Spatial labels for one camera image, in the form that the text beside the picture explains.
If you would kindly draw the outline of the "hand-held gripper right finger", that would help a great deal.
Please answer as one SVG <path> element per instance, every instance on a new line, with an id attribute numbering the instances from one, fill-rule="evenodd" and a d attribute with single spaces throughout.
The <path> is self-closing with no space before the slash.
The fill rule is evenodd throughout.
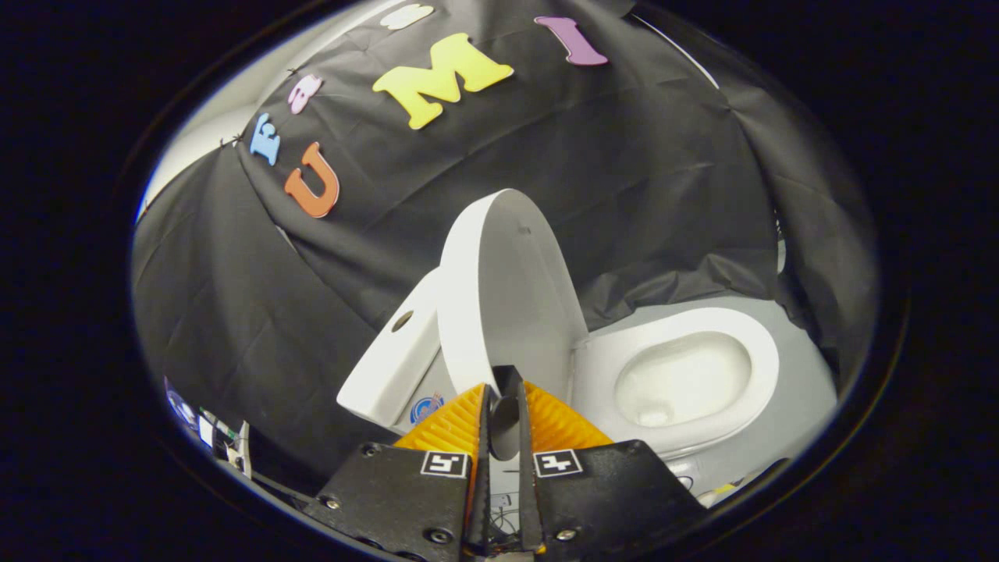
<path id="1" fill-rule="evenodd" d="M 528 381 L 520 407 L 521 539 L 538 559 L 631 559 L 667 546 L 707 509 L 639 439 L 615 442 Z"/>

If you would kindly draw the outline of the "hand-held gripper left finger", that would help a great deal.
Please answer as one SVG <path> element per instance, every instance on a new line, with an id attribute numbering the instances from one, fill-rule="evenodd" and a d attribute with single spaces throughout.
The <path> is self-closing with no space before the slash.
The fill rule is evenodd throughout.
<path id="1" fill-rule="evenodd" d="M 389 559 L 467 559 L 488 541 L 492 388 L 447 402 L 395 443 L 368 442 L 304 508 L 347 545 Z"/>

